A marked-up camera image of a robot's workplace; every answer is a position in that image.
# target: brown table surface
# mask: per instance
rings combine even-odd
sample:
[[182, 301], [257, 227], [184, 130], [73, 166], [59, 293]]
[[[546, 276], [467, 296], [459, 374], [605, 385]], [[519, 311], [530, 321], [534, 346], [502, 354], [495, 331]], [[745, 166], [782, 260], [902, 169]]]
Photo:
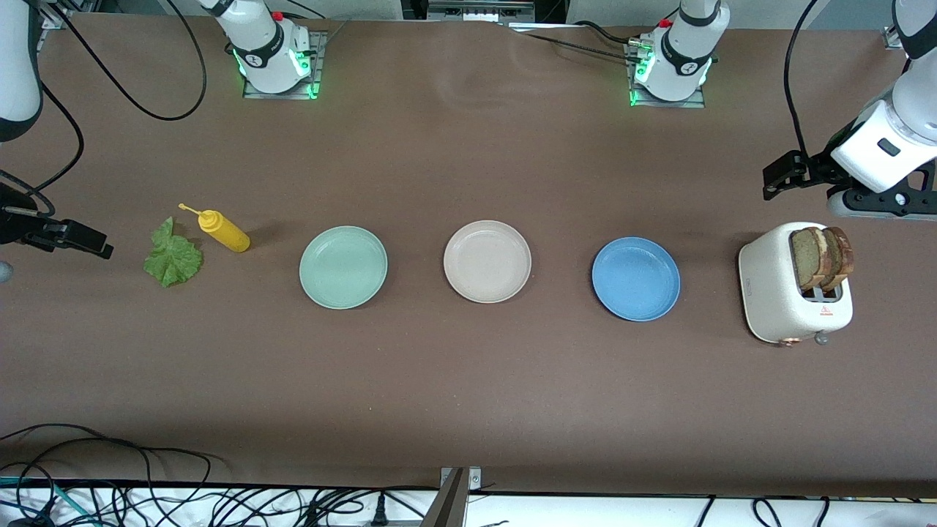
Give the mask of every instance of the brown table surface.
[[[149, 108], [194, 100], [178, 20], [76, 24]], [[629, 107], [614, 60], [491, 23], [348, 23], [319, 100], [243, 100], [220, 27], [192, 25], [209, 90], [176, 123], [132, 108], [69, 33], [46, 42], [42, 78], [88, 142], [48, 194], [115, 250], [106, 262], [2, 247], [16, 269], [0, 286], [4, 429], [67, 421], [196, 448], [227, 460], [215, 481], [433, 484], [439, 466], [472, 464], [492, 490], [937, 491], [937, 236], [832, 218], [821, 188], [762, 201], [762, 168], [795, 146], [789, 32], [727, 32], [706, 109], [675, 111]], [[615, 50], [587, 29], [550, 34]], [[805, 32], [792, 75], [811, 149], [902, 62], [872, 32]], [[47, 103], [0, 161], [38, 182], [73, 149]], [[179, 202], [221, 211], [252, 249], [221, 247]], [[141, 266], [168, 216], [204, 267], [163, 290]], [[463, 299], [442, 272], [452, 233], [483, 218], [513, 225], [534, 258], [497, 305]], [[842, 226], [858, 255], [855, 318], [826, 347], [773, 348], [744, 322], [736, 253], [792, 220]], [[332, 311], [305, 296], [297, 265], [344, 224], [381, 239], [390, 272], [370, 302]], [[679, 301], [657, 322], [622, 321], [592, 292], [593, 257], [628, 235], [679, 265]], [[59, 474], [142, 477], [139, 459], [106, 448], [57, 458]], [[171, 465], [165, 477], [200, 468]]]

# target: plate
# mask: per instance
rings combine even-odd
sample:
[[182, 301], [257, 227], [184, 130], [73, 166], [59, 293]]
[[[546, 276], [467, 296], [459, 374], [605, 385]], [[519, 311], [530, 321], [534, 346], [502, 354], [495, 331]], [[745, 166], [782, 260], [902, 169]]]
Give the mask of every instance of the plate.
[[361, 306], [387, 278], [387, 252], [361, 227], [333, 227], [316, 236], [299, 262], [299, 281], [314, 302], [329, 309]]
[[592, 287], [609, 311], [625, 320], [648, 322], [677, 303], [680, 273], [663, 247], [644, 238], [619, 238], [595, 257]]
[[446, 279], [472, 302], [494, 304], [519, 292], [530, 276], [530, 247], [510, 225], [485, 219], [459, 229], [442, 257]]

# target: yellow nozzle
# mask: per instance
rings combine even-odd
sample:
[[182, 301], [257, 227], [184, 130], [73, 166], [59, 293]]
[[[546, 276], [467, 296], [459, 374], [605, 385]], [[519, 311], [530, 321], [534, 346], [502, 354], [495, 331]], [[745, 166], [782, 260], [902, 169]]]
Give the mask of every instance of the yellow nozzle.
[[200, 211], [200, 210], [195, 210], [194, 208], [189, 208], [189, 207], [186, 206], [185, 203], [179, 203], [179, 208], [181, 208], [181, 209], [183, 209], [183, 210], [187, 210], [187, 211], [189, 211], [189, 212], [194, 212], [195, 214], [198, 214], [199, 216], [201, 216], [201, 211]]

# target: green led light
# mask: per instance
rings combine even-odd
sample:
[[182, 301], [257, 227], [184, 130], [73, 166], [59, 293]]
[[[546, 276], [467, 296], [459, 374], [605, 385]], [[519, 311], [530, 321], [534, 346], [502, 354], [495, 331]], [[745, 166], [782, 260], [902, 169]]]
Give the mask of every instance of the green led light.
[[304, 67], [302, 64], [300, 64], [299, 59], [296, 57], [296, 52], [293, 50], [290, 50], [290, 60], [293, 61], [293, 67], [296, 68], [296, 73], [305, 77], [305, 75], [309, 72], [309, 66]]
[[657, 61], [654, 60], [654, 53], [649, 53], [647, 55], [647, 60], [641, 61], [641, 66], [638, 67], [637, 71], [635, 71], [634, 79], [640, 83], [645, 83], [647, 78], [650, 76], [650, 69], [654, 68], [655, 62]]
[[244, 72], [244, 65], [241, 64], [241, 57], [237, 56], [237, 53], [234, 55], [234, 60], [237, 61], [237, 70], [241, 72], [242, 77], [247, 77], [247, 74]]
[[706, 74], [709, 73], [709, 67], [712, 66], [712, 61], [706, 62], [706, 65], [703, 66], [703, 76], [700, 77], [700, 85], [706, 82]]
[[307, 85], [305, 88], [305, 94], [312, 99], [319, 98], [319, 85], [320, 83], [312, 83]]

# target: green plate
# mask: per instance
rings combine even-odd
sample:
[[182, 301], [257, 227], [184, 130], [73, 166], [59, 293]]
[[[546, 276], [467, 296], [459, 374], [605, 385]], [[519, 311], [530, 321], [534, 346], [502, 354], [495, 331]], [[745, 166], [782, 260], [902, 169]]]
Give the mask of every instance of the green plate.
[[387, 252], [361, 227], [333, 227], [316, 236], [299, 262], [299, 281], [314, 302], [329, 309], [361, 306], [387, 278]]

